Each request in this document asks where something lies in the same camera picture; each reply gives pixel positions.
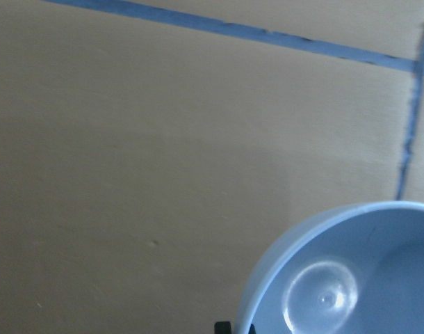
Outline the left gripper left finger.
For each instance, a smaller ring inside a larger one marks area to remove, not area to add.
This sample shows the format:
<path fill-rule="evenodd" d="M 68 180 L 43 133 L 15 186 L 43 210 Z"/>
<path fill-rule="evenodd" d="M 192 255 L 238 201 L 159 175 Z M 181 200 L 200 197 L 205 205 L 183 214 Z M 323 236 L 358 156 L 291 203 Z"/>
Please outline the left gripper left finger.
<path fill-rule="evenodd" d="M 230 321 L 217 321 L 214 323 L 214 334 L 232 334 Z"/>

